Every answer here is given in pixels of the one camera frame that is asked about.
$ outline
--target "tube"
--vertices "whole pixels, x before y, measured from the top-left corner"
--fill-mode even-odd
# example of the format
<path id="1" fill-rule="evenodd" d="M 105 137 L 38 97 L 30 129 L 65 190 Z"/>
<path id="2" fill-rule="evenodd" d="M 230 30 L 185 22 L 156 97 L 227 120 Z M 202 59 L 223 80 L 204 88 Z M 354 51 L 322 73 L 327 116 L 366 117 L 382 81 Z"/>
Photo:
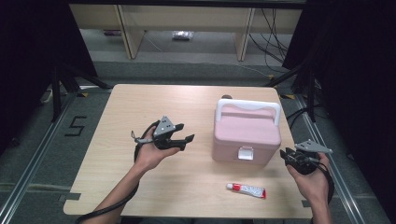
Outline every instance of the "tube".
<path id="1" fill-rule="evenodd" d="M 266 192 L 264 188 L 259 188 L 259 187 L 253 187 L 249 185 L 241 185 L 241 184 L 227 184 L 227 189 L 230 189 L 232 191 L 244 193 L 256 198 L 261 198 L 265 199 L 266 198 Z"/>

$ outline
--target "pink case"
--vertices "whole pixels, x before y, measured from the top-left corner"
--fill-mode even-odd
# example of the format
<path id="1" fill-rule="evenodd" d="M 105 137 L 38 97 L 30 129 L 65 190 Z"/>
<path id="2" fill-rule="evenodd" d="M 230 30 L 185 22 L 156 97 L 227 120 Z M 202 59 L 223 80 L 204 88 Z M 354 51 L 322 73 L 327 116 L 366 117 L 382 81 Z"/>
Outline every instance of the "pink case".
<path id="1" fill-rule="evenodd" d="M 221 99 L 215 115 L 215 161 L 265 165 L 279 149 L 280 105 Z"/>

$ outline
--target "table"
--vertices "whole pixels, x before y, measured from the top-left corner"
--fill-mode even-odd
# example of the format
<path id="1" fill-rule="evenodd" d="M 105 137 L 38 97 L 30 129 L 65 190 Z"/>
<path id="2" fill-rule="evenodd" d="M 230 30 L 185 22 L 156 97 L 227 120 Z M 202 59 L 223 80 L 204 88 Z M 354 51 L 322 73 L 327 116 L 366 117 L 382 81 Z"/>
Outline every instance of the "table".
<path id="1" fill-rule="evenodd" d="M 229 94 L 234 99 L 279 103 L 276 90 L 257 87 L 126 85 L 115 86 L 93 135 L 71 193 L 68 215 L 91 212 L 127 173 L 134 160 L 135 134 L 163 115 L 184 129 L 173 139 L 195 134 L 185 151 L 166 158 L 140 181 L 136 195 L 123 216 L 141 217 L 241 217 L 310 218 L 303 196 L 277 151 L 266 166 L 218 162 L 211 158 L 214 113 L 217 101 Z M 293 147 L 282 111 L 279 127 L 281 148 Z M 227 183 L 264 187 L 267 199 L 230 192 Z"/>

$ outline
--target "cabinet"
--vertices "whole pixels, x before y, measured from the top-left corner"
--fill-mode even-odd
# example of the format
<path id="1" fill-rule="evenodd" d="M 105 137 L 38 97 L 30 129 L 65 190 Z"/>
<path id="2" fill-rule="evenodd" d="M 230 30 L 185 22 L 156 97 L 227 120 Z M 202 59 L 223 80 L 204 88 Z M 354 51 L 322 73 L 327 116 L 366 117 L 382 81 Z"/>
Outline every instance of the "cabinet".
<path id="1" fill-rule="evenodd" d="M 244 61 L 248 34 L 270 33 L 272 9 L 248 7 L 158 7 L 70 4 L 80 29 L 121 30 L 127 55 L 136 57 L 144 31 L 233 33 L 236 57 Z M 276 10 L 276 32 L 292 35 L 299 9 Z"/>

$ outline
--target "box handle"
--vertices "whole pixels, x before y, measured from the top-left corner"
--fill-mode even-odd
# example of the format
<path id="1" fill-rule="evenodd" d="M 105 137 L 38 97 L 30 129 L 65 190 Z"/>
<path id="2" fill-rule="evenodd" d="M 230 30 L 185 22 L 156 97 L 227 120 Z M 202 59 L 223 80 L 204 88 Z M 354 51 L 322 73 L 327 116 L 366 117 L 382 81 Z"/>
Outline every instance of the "box handle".
<path id="1" fill-rule="evenodd" d="M 272 107 L 276 111 L 274 124 L 279 125 L 280 118 L 280 105 L 277 103 L 262 102 L 262 101 L 246 101 L 246 100 L 234 100 L 234 99 L 220 99 L 218 101 L 218 108 L 216 110 L 216 121 L 221 120 L 221 109 L 225 105 L 236 105 L 239 108 L 247 110 L 256 110 L 265 107 Z"/>

